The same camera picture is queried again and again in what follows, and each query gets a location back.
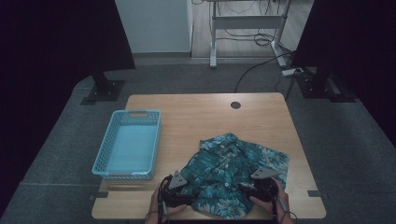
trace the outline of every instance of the blue plastic basket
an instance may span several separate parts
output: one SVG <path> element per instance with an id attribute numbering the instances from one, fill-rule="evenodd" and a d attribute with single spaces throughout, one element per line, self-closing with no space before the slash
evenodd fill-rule
<path id="1" fill-rule="evenodd" d="M 114 111 L 92 172 L 104 179 L 152 179 L 160 135 L 160 110 Z"/>

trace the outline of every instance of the person's left hand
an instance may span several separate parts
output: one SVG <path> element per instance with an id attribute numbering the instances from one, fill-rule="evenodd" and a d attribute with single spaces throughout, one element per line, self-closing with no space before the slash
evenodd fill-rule
<path id="1" fill-rule="evenodd" d="M 154 192 L 151 195 L 151 202 L 149 205 L 149 210 L 148 210 L 148 216 L 146 218 L 145 224 L 157 224 L 158 223 L 158 191 L 159 191 L 159 187 L 160 185 L 157 186 L 157 188 L 155 188 Z M 184 209 L 186 209 L 187 205 L 183 204 L 180 205 L 178 207 L 167 207 L 167 212 L 168 212 L 168 216 L 172 215 L 172 214 L 176 214 L 179 213 L 181 211 L 183 211 Z M 167 219 L 167 216 L 163 216 L 163 220 L 162 223 L 164 223 Z"/>

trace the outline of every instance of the white wall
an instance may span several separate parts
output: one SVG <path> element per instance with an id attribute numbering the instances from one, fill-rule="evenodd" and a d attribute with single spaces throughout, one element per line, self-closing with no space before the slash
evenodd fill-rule
<path id="1" fill-rule="evenodd" d="M 190 0 L 116 0 L 132 53 L 191 52 Z"/>

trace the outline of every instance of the wooden floor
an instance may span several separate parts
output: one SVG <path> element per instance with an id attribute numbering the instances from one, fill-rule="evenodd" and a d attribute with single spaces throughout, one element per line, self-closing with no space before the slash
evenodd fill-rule
<path id="1" fill-rule="evenodd" d="M 192 2 L 194 26 L 191 56 L 192 58 L 208 58 L 211 42 L 210 18 L 212 6 L 208 2 L 201 3 L 200 0 L 193 0 Z M 314 0 L 291 0 L 288 19 L 281 38 L 281 43 L 287 49 L 295 50 L 297 48 L 313 3 Z M 285 4 L 286 0 L 276 0 L 275 2 L 273 0 L 219 2 L 219 12 L 221 16 L 281 15 Z M 258 30 L 227 30 L 227 32 L 232 35 L 256 35 Z M 227 32 L 217 30 L 218 58 L 265 58 L 274 56 L 270 46 L 257 45 L 252 36 L 232 36 Z M 275 30 L 261 29 L 260 33 L 274 35 Z M 219 38 L 237 38 L 248 41 Z"/>

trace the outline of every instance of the teal floral shirt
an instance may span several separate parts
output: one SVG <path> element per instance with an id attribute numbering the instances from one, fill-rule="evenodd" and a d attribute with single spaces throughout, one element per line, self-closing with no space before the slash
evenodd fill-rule
<path id="1" fill-rule="evenodd" d="M 252 184 L 250 175 L 257 169 L 279 172 L 278 179 L 286 187 L 289 156 L 268 147 L 239 140 L 233 133 L 202 140 L 199 151 L 181 170 L 189 184 L 181 193 L 199 192 L 191 207 L 226 219 L 243 217 L 253 207 L 239 184 Z"/>

